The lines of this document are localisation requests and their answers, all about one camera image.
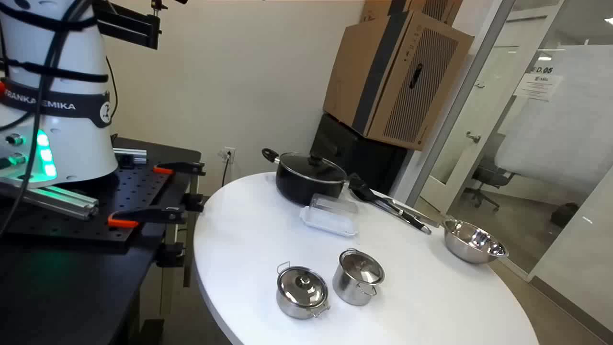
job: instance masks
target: white round table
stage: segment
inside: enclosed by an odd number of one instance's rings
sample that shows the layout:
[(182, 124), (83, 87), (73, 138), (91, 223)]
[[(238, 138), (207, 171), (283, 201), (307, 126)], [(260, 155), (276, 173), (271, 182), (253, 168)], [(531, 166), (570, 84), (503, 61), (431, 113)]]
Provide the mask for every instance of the white round table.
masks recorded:
[[(341, 198), (355, 201), (348, 193)], [(274, 172), (233, 181), (207, 201), (194, 237), (200, 291), (232, 344), (538, 344), (507, 286), (487, 265), (451, 254), (442, 228), (428, 236), (355, 202), (360, 233), (345, 238), (304, 225), (300, 206), (276, 189)], [(338, 256), (349, 247), (386, 272), (365, 306), (345, 303), (332, 288)], [(276, 269), (286, 261), (326, 280), (330, 310), (307, 320), (283, 314)]]

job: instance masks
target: door handle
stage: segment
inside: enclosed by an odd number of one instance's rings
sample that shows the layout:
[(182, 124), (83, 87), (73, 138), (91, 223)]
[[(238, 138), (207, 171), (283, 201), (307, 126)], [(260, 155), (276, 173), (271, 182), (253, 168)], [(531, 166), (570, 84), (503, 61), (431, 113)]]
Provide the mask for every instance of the door handle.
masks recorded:
[(470, 135), (470, 131), (466, 132), (466, 138), (472, 139), (475, 144), (477, 144), (481, 140), (481, 136)]

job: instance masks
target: black cabinet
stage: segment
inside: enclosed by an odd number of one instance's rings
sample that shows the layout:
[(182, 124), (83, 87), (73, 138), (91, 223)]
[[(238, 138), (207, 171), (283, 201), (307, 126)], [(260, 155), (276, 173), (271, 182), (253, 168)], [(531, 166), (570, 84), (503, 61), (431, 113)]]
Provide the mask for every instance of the black cabinet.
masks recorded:
[(370, 188), (388, 194), (402, 162), (412, 150), (366, 139), (330, 114), (319, 122), (311, 153), (357, 173)]

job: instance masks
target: pot handle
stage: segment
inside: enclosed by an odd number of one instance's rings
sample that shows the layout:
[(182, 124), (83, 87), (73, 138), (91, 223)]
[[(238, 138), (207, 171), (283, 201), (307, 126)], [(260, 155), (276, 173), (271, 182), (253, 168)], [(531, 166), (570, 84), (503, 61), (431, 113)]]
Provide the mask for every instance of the pot handle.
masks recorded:
[(281, 274), (281, 271), (280, 271), (279, 269), (281, 268), (281, 266), (283, 266), (283, 265), (285, 265), (285, 264), (287, 264), (287, 267), (288, 267), (288, 268), (289, 268), (289, 267), (292, 265), (292, 264), (291, 264), (289, 261), (286, 261), (286, 262), (284, 262), (284, 263), (280, 264), (279, 266), (277, 266), (277, 267), (276, 267), (276, 273), (277, 273), (277, 274)]
[(279, 154), (274, 150), (269, 149), (268, 147), (264, 147), (262, 149), (262, 156), (266, 158), (271, 163), (279, 163)]
[(366, 291), (364, 291), (364, 289), (362, 289), (362, 287), (360, 286), (360, 283), (357, 283), (357, 288), (360, 289), (360, 291), (364, 294), (364, 295), (368, 295), (368, 296), (377, 296), (377, 289), (373, 286), (373, 291), (374, 293), (368, 293)]
[(322, 310), (319, 311), (319, 313), (315, 314), (312, 310), (309, 310), (311, 312), (311, 314), (313, 315), (313, 317), (318, 317), (321, 315), (322, 312), (326, 311), (330, 309), (330, 305), (326, 303), (326, 307)]

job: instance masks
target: office chair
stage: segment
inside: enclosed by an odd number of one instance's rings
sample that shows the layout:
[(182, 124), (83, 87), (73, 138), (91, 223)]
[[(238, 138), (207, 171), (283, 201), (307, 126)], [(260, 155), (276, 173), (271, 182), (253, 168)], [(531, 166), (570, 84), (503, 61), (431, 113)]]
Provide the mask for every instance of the office chair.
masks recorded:
[(513, 176), (516, 174), (512, 172), (508, 177), (505, 176), (507, 170), (499, 168), (494, 163), (494, 157), (504, 140), (504, 134), (493, 133), (490, 139), (485, 144), (483, 158), (479, 162), (477, 169), (473, 173), (473, 179), (480, 181), (479, 188), (466, 188), (464, 192), (472, 193), (473, 200), (477, 200), (475, 207), (481, 207), (483, 200), (488, 201), (490, 204), (496, 206), (494, 212), (500, 209), (500, 204), (481, 192), (481, 188), (484, 184), (491, 185), (496, 188), (508, 185)]

